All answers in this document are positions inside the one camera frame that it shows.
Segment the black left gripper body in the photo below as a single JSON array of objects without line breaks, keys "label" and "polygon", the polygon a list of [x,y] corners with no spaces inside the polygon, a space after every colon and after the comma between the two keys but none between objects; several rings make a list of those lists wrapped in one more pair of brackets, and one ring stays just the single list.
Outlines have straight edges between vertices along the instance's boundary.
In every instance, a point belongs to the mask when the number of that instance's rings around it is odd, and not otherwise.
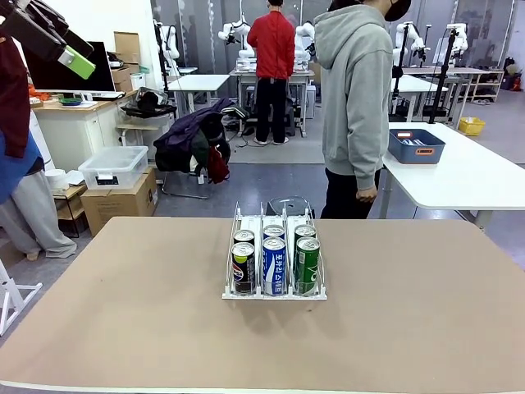
[{"label": "black left gripper body", "polygon": [[47,61],[58,60],[66,49],[66,21],[50,6],[1,6],[1,31]]}]

